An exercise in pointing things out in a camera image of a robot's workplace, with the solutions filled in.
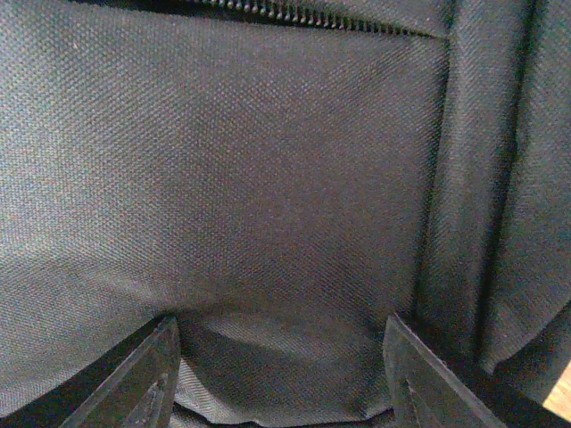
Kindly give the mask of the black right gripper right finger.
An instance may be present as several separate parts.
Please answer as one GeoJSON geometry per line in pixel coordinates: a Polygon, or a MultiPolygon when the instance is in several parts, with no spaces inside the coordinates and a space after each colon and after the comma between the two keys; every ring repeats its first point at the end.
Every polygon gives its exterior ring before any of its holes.
{"type": "Polygon", "coordinates": [[[397,315],[387,318],[385,376],[399,427],[504,427],[397,315]]]}

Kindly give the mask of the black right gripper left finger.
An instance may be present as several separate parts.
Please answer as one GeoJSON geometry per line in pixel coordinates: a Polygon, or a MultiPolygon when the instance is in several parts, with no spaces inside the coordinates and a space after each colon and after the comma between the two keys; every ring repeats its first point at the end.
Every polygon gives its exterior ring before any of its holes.
{"type": "Polygon", "coordinates": [[[164,317],[62,426],[168,426],[179,364],[178,325],[164,317]]]}

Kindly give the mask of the black student backpack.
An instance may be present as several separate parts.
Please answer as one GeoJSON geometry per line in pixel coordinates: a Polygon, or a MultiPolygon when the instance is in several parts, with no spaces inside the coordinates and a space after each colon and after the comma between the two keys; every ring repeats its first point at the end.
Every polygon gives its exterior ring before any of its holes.
{"type": "Polygon", "coordinates": [[[173,316],[166,427],[399,427],[391,315],[566,425],[569,2],[2,2],[2,426],[173,316]]]}

